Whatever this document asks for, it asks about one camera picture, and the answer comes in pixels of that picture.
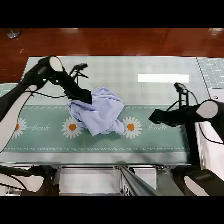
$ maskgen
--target daisy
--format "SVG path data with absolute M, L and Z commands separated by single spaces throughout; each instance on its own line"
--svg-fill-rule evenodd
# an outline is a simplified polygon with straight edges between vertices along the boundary
M 63 135 L 65 135 L 66 138 L 75 138 L 76 136 L 82 134 L 82 130 L 83 128 L 79 127 L 72 117 L 66 119 L 66 121 L 63 122 L 62 131 L 64 132 Z
M 125 128 L 123 135 L 125 135 L 126 138 L 132 139 L 141 134 L 142 125 L 138 119 L 134 117 L 126 117 L 123 119 L 123 123 Z
M 20 135 L 22 135 L 23 131 L 25 131 L 26 128 L 27 128 L 27 125 L 26 125 L 25 119 L 19 118 L 18 121 L 17 121 L 17 124 L 16 124 L 15 131 L 12 135 L 12 139 L 17 138 Z

